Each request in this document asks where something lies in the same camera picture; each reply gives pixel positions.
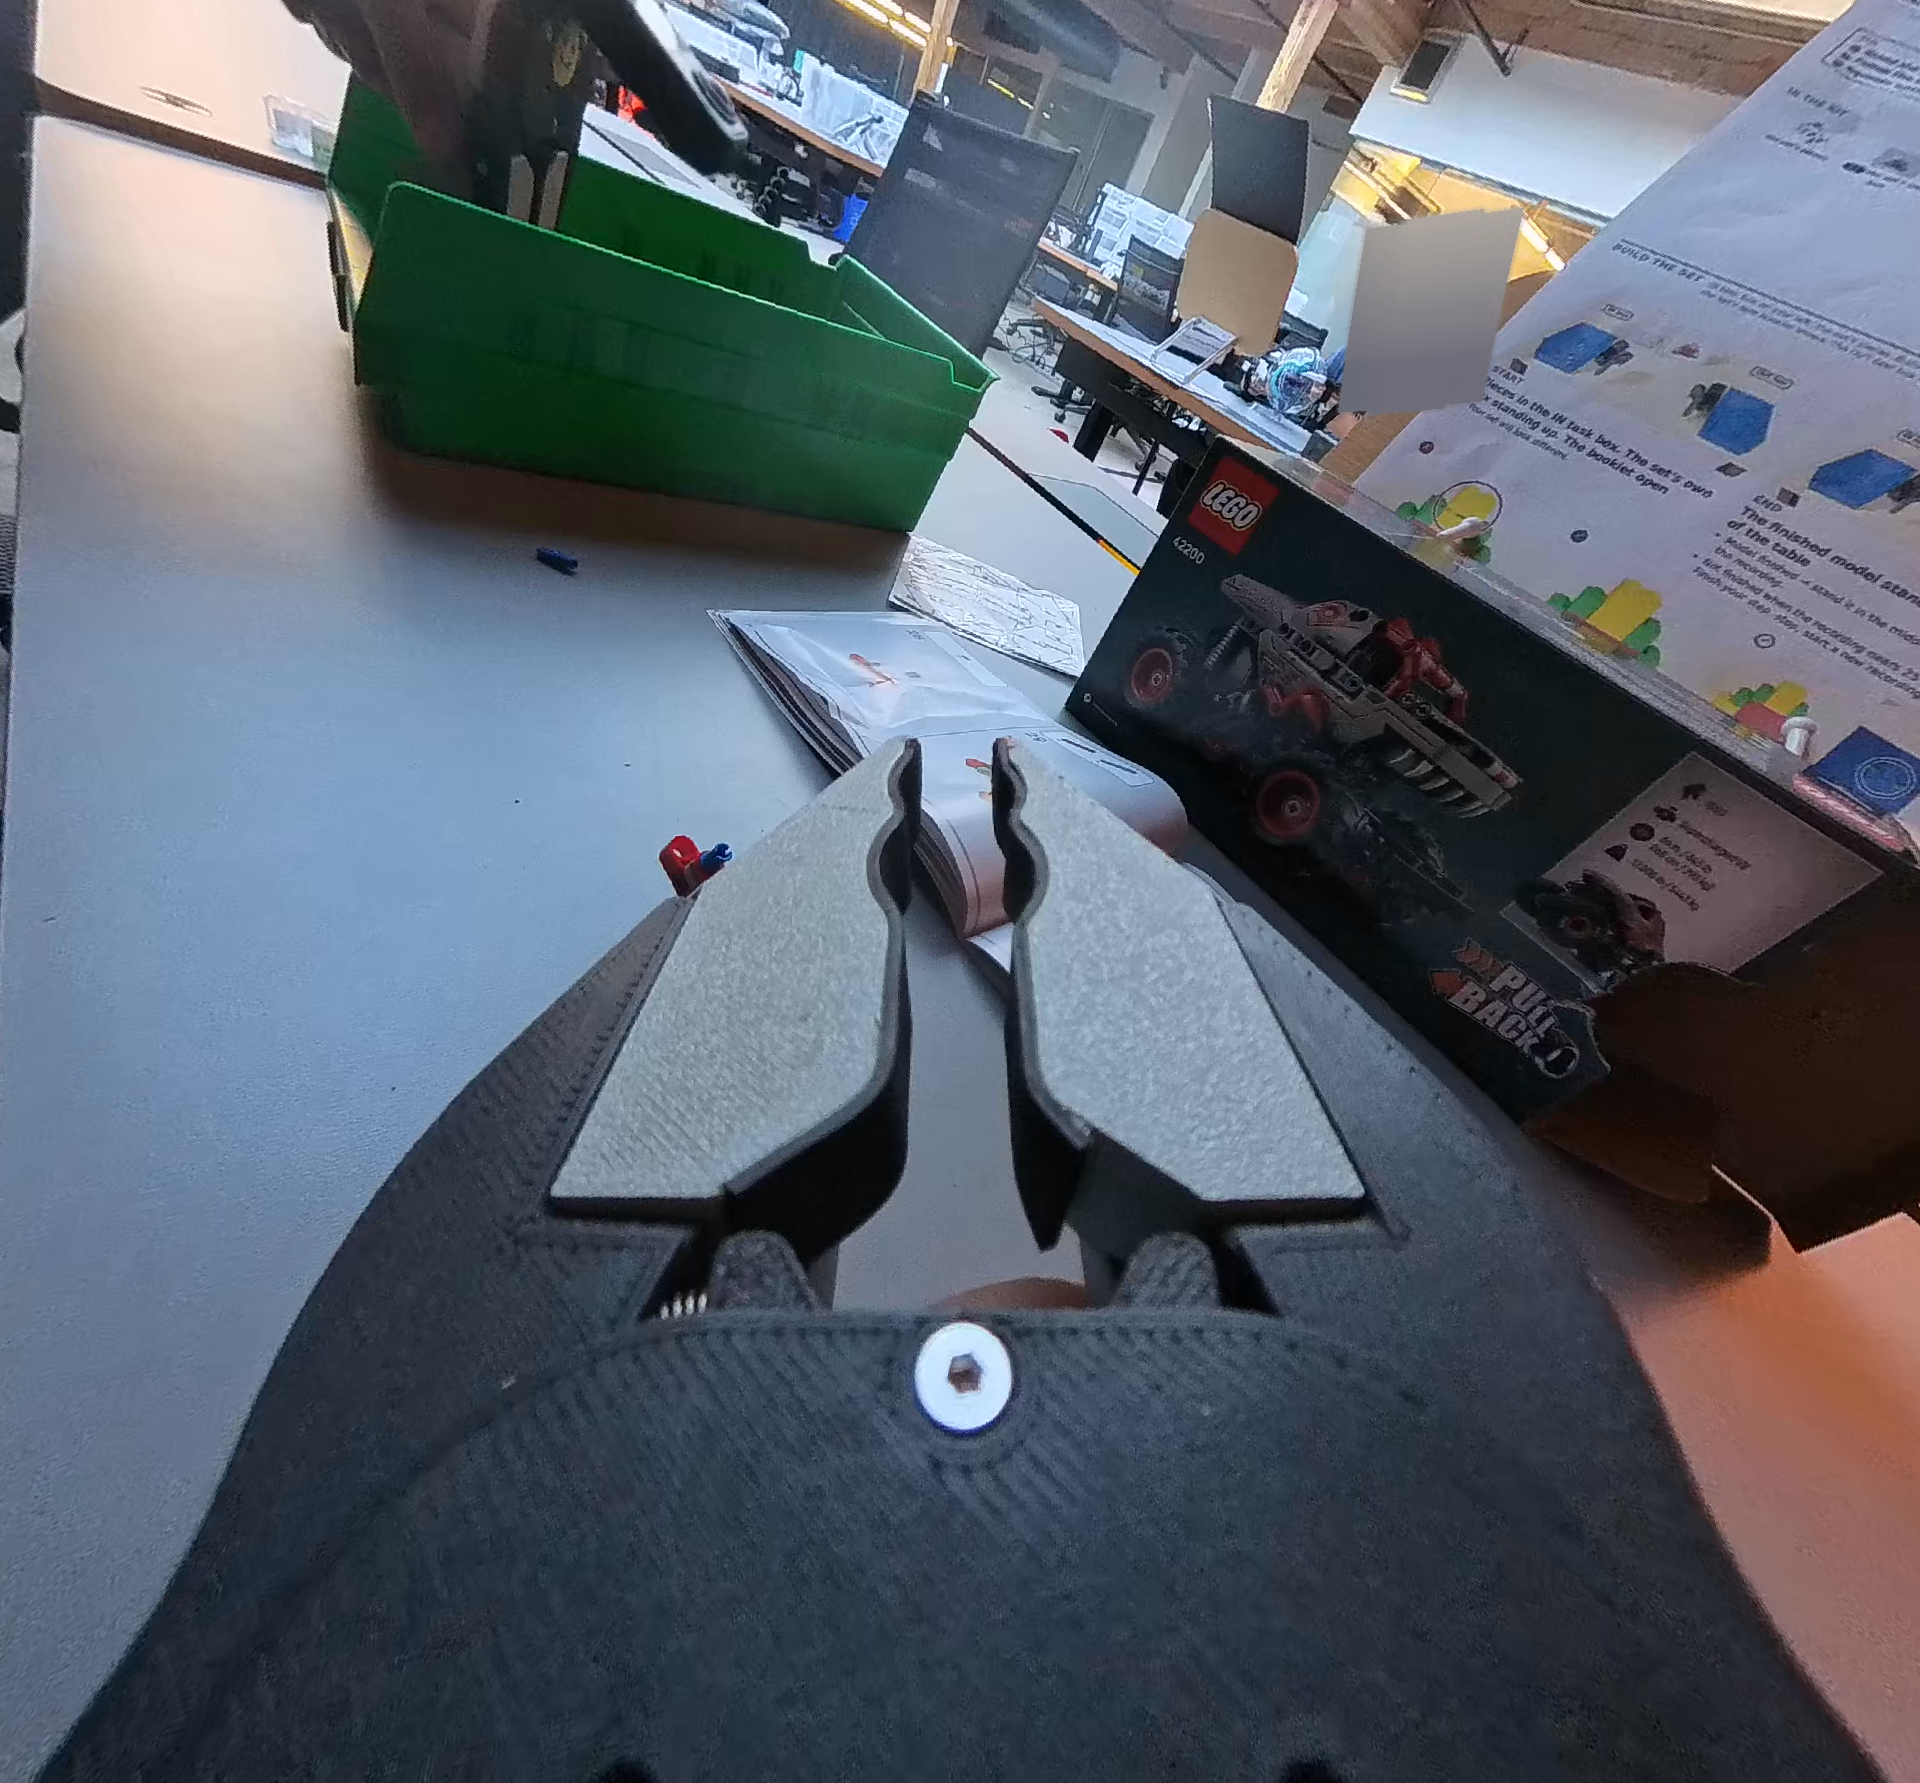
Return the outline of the black mesh office chair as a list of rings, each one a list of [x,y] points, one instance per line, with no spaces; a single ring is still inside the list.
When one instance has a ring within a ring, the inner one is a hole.
[[[1076,163],[919,93],[845,256],[981,355]]]

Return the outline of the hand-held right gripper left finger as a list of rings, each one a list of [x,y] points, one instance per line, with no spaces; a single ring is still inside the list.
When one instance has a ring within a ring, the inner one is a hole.
[[[547,1206],[834,1259],[907,1143],[904,918],[921,750],[890,740],[670,915]]]

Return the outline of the green plastic bin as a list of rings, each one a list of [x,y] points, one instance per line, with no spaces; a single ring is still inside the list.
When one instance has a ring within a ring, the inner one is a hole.
[[[995,376],[863,264],[589,159],[555,228],[416,184],[416,159],[351,78],[328,238],[352,379],[391,445],[917,526]]]

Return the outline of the white printed instruction poster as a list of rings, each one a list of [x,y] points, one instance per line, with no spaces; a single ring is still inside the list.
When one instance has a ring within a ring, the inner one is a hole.
[[[1356,489],[1916,843],[1917,0],[1855,0]]]

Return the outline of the wooden office desk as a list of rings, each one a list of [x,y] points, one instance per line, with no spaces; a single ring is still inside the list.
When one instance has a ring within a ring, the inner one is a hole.
[[[1303,429],[1239,396],[1212,373],[1198,373],[1191,385],[1176,382],[1155,368],[1154,351],[1125,332],[1047,301],[1034,302],[1032,314],[1060,341],[1054,374],[1086,398],[1071,437],[1084,460],[1096,460],[1116,429],[1142,450],[1188,473],[1216,443],[1293,456],[1313,467],[1343,446],[1326,431]]]

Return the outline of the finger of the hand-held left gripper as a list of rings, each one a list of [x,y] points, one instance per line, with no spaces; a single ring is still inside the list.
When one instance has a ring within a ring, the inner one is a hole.
[[[481,207],[545,233],[560,226],[574,154],[568,150],[482,153]]]

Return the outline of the black lego set box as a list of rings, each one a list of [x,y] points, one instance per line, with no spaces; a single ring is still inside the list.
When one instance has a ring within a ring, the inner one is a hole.
[[[1916,834],[1203,452],[1070,704],[1534,1139],[1795,1249],[1917,1195]]]

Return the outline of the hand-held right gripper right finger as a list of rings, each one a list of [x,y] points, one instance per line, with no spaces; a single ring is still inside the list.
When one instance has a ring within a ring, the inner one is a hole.
[[[1027,1224],[1089,1290],[1155,1238],[1344,1226],[1369,1194],[1227,904],[1027,742],[995,740],[1006,1068]]]

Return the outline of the white instruction booklet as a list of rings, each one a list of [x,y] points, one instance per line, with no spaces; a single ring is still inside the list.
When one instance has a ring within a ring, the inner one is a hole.
[[[1021,740],[1164,853],[1188,838],[1176,793],[1146,766],[1044,717],[958,638],[904,612],[714,611],[711,620],[832,775],[894,740],[921,753],[917,861],[951,929],[1010,960],[993,823],[995,740]]]

